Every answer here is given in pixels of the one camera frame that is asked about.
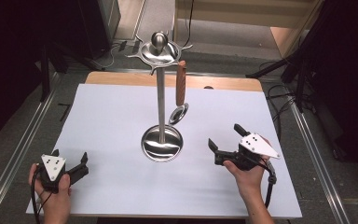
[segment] metal ball knob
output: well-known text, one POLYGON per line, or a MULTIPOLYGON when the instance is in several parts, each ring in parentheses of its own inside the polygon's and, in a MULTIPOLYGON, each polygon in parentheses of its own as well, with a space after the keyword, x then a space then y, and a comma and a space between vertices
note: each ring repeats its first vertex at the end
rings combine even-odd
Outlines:
POLYGON ((158 51, 158 54, 162 52, 162 50, 167 46, 168 44, 168 37, 163 32, 155 32, 152 35, 152 45, 156 48, 158 51))

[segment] metal pole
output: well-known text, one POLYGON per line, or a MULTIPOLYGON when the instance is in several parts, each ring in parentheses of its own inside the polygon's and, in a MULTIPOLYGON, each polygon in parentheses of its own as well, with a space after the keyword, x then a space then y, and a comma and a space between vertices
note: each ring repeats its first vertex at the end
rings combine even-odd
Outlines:
POLYGON ((157 97, 158 97, 158 127, 159 142, 165 143, 165 96, 164 96, 164 68, 157 68, 157 97))

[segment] white table surface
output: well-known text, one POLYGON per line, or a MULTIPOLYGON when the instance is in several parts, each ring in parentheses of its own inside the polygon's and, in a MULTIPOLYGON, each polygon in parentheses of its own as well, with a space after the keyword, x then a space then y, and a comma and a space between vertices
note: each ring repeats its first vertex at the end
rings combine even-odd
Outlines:
MULTIPOLYGON (((166 122, 176 108, 166 88, 166 122)), ((214 165, 211 138, 220 150, 238 149, 234 123, 266 137, 282 156, 271 159, 277 174, 269 204, 275 218, 301 217, 293 184, 263 92, 187 89, 186 116, 174 127, 184 138, 181 153, 154 162, 141 138, 158 124, 157 88, 80 84, 55 148, 66 169, 89 155, 89 174, 72 186, 73 215, 98 217, 247 217, 234 177, 214 165)), ((265 197, 268 172, 262 180, 265 197)), ((29 205, 27 213, 32 213, 29 205)))

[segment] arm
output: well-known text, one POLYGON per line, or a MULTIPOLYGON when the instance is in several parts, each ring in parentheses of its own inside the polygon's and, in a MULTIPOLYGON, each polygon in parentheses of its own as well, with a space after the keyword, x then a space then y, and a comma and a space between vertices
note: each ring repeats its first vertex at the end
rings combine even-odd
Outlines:
POLYGON ((250 171, 242 171, 231 161, 224 161, 223 164, 234 175, 237 181, 240 196, 248 209, 251 222, 253 224, 274 223, 261 197, 260 184, 264 169, 256 166, 250 171))
MULTIPOLYGON (((28 183, 30 185, 32 184, 35 170, 36 164, 33 164, 28 177, 28 183)), ((71 211, 70 183, 71 177, 69 175, 63 175, 59 183, 59 192, 57 194, 51 194, 48 198, 50 192, 44 191, 40 180, 36 179, 34 191, 39 195, 42 202, 48 200, 43 205, 45 224, 64 224, 68 220, 71 211)))

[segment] ladle handle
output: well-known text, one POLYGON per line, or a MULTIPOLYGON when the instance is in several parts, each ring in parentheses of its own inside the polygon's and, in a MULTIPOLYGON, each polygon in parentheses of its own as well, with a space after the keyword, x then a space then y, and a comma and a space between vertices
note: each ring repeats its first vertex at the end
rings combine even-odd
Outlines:
POLYGON ((186 93, 186 62, 180 61, 176 72, 176 105, 185 103, 186 93))

